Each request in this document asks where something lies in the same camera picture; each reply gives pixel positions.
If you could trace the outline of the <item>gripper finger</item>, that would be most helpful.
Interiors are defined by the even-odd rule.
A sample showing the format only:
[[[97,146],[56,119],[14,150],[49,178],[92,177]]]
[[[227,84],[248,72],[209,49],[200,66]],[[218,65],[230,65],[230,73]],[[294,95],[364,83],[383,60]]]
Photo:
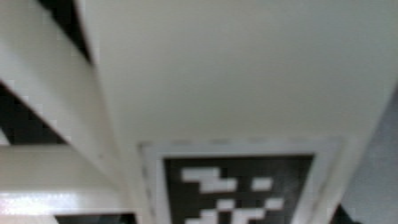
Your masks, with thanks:
[[[333,216],[330,219],[330,224],[362,224],[349,218],[349,215],[342,209],[342,206],[337,206]]]

